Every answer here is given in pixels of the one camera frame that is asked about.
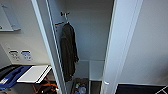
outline white desk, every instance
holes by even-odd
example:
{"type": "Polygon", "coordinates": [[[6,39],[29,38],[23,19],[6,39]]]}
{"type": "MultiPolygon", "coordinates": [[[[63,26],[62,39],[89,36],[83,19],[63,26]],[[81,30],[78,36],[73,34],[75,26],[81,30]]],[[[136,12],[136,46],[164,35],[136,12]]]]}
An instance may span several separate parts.
{"type": "Polygon", "coordinates": [[[51,66],[48,65],[32,66],[17,80],[17,82],[40,83],[50,69],[51,66]]]}

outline door frame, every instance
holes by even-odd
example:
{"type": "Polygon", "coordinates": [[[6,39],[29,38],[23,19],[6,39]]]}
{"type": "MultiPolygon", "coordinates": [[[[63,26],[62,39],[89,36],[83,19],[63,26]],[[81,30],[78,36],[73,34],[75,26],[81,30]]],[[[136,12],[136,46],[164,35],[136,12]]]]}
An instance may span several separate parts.
{"type": "Polygon", "coordinates": [[[115,0],[100,94],[115,94],[143,0],[115,0]]]}
{"type": "Polygon", "coordinates": [[[59,88],[59,94],[67,94],[48,0],[31,0],[31,2],[50,59],[53,74],[59,88]]]}

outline dark jacket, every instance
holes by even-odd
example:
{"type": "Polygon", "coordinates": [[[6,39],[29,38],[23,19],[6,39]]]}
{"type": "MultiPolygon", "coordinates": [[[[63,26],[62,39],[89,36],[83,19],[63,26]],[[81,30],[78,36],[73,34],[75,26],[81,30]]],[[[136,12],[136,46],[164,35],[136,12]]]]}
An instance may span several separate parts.
{"type": "Polygon", "coordinates": [[[67,82],[72,79],[75,73],[75,62],[79,60],[75,43],[75,32],[69,23],[65,24],[62,29],[61,56],[64,79],[67,82]]]}

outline sticker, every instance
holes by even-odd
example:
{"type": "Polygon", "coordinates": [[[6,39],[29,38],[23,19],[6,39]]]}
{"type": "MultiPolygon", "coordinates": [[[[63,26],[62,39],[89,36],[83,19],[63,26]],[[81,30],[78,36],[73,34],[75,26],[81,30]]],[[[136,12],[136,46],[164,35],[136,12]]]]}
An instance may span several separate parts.
{"type": "Polygon", "coordinates": [[[4,78],[0,81],[0,84],[5,84],[8,81],[8,79],[4,78]]]}

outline closet door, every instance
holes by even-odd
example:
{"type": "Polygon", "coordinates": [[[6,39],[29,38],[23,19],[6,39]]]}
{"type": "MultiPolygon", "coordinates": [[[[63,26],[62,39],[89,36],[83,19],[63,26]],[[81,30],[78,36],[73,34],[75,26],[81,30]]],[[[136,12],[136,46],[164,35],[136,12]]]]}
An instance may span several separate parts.
{"type": "Polygon", "coordinates": [[[143,0],[115,0],[101,94],[115,94],[143,0]]]}

